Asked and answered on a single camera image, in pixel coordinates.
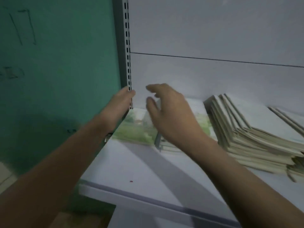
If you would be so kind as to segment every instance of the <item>person's left arm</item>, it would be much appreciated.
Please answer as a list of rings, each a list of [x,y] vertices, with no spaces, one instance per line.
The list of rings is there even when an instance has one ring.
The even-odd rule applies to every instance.
[[[101,113],[3,192],[0,227],[47,227],[134,95],[127,87],[120,90]]]

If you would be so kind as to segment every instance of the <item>forearm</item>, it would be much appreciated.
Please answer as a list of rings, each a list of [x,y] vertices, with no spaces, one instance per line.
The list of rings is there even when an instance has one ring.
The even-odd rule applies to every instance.
[[[1,227],[44,227],[64,206],[108,133],[95,117],[0,196]]]
[[[206,135],[186,153],[207,173],[243,227],[301,227],[304,214]]]

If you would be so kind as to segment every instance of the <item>green panel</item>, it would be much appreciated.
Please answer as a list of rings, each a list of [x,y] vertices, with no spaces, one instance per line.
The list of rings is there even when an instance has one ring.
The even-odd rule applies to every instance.
[[[111,0],[0,0],[0,52],[0,161],[17,175],[120,88]]]

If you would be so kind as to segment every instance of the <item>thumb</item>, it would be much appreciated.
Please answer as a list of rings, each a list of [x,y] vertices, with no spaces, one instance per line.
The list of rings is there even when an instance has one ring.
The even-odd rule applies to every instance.
[[[150,114],[153,124],[155,124],[158,121],[160,112],[159,112],[159,110],[156,106],[156,102],[154,101],[153,98],[151,98],[151,97],[147,98],[146,108]]]

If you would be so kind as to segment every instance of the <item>bare skin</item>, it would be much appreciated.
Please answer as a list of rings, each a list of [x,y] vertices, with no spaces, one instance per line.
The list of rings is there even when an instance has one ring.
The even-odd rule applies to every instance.
[[[155,127],[207,173],[242,227],[302,227],[300,210],[204,134],[182,94],[167,84],[147,89],[162,100],[160,111],[147,99]],[[2,193],[0,227],[47,227],[134,95],[127,88],[119,91],[100,114]]]
[[[161,110],[152,98],[147,99],[154,126],[206,172],[242,227],[303,227],[302,211],[229,157],[202,131],[181,93],[167,84],[146,88],[161,98]]]

